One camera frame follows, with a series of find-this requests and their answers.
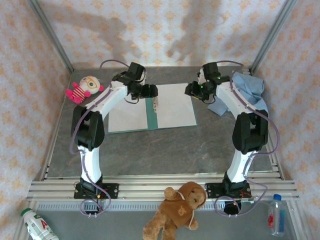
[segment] stuffed toy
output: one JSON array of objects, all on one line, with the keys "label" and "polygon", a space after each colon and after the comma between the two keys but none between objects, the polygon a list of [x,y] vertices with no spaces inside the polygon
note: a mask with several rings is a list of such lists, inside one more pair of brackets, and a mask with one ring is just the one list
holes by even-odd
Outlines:
[{"label": "stuffed toy", "polygon": [[100,85],[100,80],[94,76],[86,76],[81,79],[79,85],[75,82],[72,85],[74,90],[67,89],[65,94],[76,104],[80,104],[85,98],[104,90],[104,86]]},{"label": "stuffed toy", "polygon": [[143,228],[143,240],[157,240],[161,228],[162,240],[175,240],[176,229],[183,225],[190,230],[198,228],[195,210],[207,199],[207,193],[199,184],[187,182],[179,190],[167,187],[164,196],[153,219]]}]

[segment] black mounting plate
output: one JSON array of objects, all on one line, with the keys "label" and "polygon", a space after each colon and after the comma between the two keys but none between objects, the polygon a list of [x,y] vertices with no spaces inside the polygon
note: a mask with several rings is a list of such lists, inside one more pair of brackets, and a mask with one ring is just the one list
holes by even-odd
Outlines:
[{"label": "black mounting plate", "polygon": [[226,191],[226,185],[220,182],[210,182],[204,185],[205,191],[207,192],[208,199],[217,199],[222,196],[228,196],[234,199],[252,198],[251,189],[249,183],[245,184],[243,189],[233,190],[230,192]]},{"label": "black mounting plate", "polygon": [[[119,184],[118,183],[102,183],[102,188],[110,195],[111,199],[117,199],[119,194]],[[92,195],[88,195],[83,191],[80,183],[75,185],[74,199],[92,199]]]}]

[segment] wall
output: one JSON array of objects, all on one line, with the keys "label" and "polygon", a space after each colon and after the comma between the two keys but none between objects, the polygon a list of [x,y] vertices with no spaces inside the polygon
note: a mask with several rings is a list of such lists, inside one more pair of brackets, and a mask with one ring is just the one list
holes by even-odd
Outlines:
[{"label": "wall", "polygon": [[76,69],[110,58],[145,66],[225,59],[250,65],[284,2],[40,0]]},{"label": "wall", "polygon": [[5,1],[0,15],[0,239],[11,240],[69,74],[27,1]]},{"label": "wall", "polygon": [[280,154],[296,180],[314,239],[320,233],[320,5],[297,1],[258,70],[281,134]]}]

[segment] plastic bottle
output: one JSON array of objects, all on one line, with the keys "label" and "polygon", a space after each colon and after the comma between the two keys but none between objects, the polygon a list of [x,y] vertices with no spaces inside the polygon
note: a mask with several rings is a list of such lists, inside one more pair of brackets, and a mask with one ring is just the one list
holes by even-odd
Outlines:
[{"label": "plastic bottle", "polygon": [[31,208],[23,210],[21,217],[33,240],[59,240],[46,221]]},{"label": "plastic bottle", "polygon": [[281,202],[281,195],[274,194],[273,201],[269,205],[268,227],[271,234],[283,237],[285,234],[285,208]]}]

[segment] blue cloth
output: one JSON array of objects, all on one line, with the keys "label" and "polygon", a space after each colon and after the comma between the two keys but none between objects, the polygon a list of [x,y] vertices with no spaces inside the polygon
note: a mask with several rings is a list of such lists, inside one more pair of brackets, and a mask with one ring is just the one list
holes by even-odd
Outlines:
[{"label": "blue cloth", "polygon": [[[258,110],[266,110],[267,113],[269,113],[267,104],[261,97],[261,94],[265,90],[264,81],[262,79],[236,72],[233,75],[232,80],[236,89],[250,104]],[[218,114],[220,117],[226,111],[229,111],[227,105],[225,105],[218,97],[215,97],[215,102],[210,104],[208,109]]]}]

